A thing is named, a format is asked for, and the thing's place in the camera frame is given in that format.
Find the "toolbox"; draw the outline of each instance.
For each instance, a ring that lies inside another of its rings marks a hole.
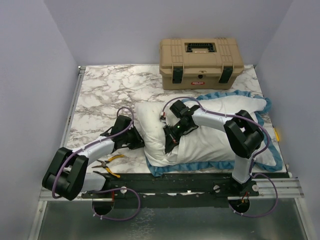
[[[234,38],[163,39],[159,53],[165,90],[229,89],[245,69]]]

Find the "toolbox latch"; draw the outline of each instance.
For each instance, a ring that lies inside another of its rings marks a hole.
[[[222,71],[219,83],[220,84],[227,84],[233,71],[234,71],[234,68],[232,66],[223,67],[223,71]]]
[[[173,67],[173,76],[172,76],[172,83],[173,84],[180,84],[182,82],[182,77],[184,75],[184,69],[180,66]]]

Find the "marble surface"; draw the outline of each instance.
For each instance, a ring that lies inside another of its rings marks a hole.
[[[243,73],[238,76],[229,90],[219,92],[233,92],[235,90],[250,91],[252,95],[262,96],[262,91],[252,65],[246,65]],[[68,136],[67,148],[83,146],[95,140],[101,133],[114,125],[116,112],[120,107],[134,110],[138,102],[166,102],[175,97],[199,95],[217,92],[212,89],[199,90],[163,90],[162,77],[158,65],[102,65],[87,66],[76,104],[75,113]],[[268,114],[264,114],[264,127],[269,132],[272,142],[280,152],[279,145]],[[137,118],[134,125],[140,130]],[[119,149],[112,155],[124,154],[108,166],[115,173],[150,173],[143,152],[143,148],[129,150]],[[111,155],[102,158],[107,160]],[[92,172],[94,162],[87,172]],[[219,170],[214,167],[197,171],[199,173],[228,173],[232,170]],[[254,167],[254,172],[263,172]]]

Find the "gray wall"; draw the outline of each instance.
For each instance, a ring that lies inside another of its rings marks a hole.
[[[79,65],[157,64],[163,38],[235,37],[257,64],[292,0],[44,0]]]
[[[0,239],[28,237],[77,64],[41,0],[0,1]]]
[[[298,176],[320,237],[320,1],[294,0],[257,66],[289,170]]]

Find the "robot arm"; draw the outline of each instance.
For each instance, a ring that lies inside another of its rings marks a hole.
[[[244,119],[219,116],[207,113],[198,105],[189,108],[177,100],[170,110],[180,119],[174,126],[165,126],[165,153],[179,145],[181,136],[189,134],[199,126],[205,126],[226,133],[230,146],[235,153],[232,177],[240,184],[250,179],[251,156],[259,149],[264,135],[261,130]],[[241,110],[235,115],[253,120],[247,111]]]
[[[134,150],[144,146],[144,141],[134,126],[117,137],[106,139],[126,129],[130,122],[130,117],[119,115],[114,126],[110,128],[111,132],[109,133],[109,129],[102,133],[95,141],[86,144],[86,148],[59,148],[42,180],[42,186],[52,191],[62,164],[72,153],[83,149],[63,169],[58,178],[55,192],[68,200],[73,200],[81,192],[101,190],[106,182],[106,177],[96,172],[86,173],[88,165],[118,149],[129,148]]]

